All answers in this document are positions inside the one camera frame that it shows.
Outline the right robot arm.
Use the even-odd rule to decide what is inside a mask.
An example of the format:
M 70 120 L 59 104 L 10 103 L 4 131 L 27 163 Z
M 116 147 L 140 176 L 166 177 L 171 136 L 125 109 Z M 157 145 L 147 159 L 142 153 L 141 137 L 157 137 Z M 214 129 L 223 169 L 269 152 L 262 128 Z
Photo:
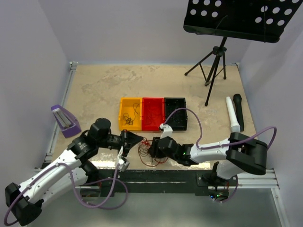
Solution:
M 167 157 L 183 166 L 218 160 L 215 171 L 211 173 L 211 181 L 221 186 L 231 177 L 243 172 L 264 175 L 267 169 L 267 150 L 266 143 L 233 132 L 227 139 L 203 145 L 181 145 L 171 137 L 155 137 L 148 153 L 152 158 Z

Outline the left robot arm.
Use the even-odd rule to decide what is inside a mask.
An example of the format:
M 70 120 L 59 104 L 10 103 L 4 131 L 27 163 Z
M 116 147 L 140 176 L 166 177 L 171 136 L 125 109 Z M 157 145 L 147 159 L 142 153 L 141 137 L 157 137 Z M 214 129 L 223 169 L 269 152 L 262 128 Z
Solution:
M 5 188 L 8 211 L 4 216 L 4 225 L 8 227 L 18 223 L 23 227 L 30 224 L 37 219 L 47 203 L 69 190 L 74 191 L 82 205 L 93 209 L 102 208 L 103 204 L 90 205 L 85 202 L 76 191 L 77 186 L 94 185 L 98 181 L 98 169 L 90 159 L 100 148 L 117 150 L 114 176 L 110 178 L 114 185 L 117 172 L 128 168 L 126 157 L 129 151 L 142 140 L 142 136 L 128 130 L 114 135 L 111 133 L 110 120 L 98 118 L 55 161 L 30 179 L 20 184 L 10 183 Z

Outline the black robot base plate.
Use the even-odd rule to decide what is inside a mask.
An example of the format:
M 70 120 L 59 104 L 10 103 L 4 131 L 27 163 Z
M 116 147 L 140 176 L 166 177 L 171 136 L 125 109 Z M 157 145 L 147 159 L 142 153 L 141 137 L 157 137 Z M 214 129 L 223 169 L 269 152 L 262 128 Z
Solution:
M 212 196 L 220 190 L 227 194 L 226 184 L 213 187 L 204 180 L 210 170 L 126 170 L 117 173 L 115 193 L 178 193 Z

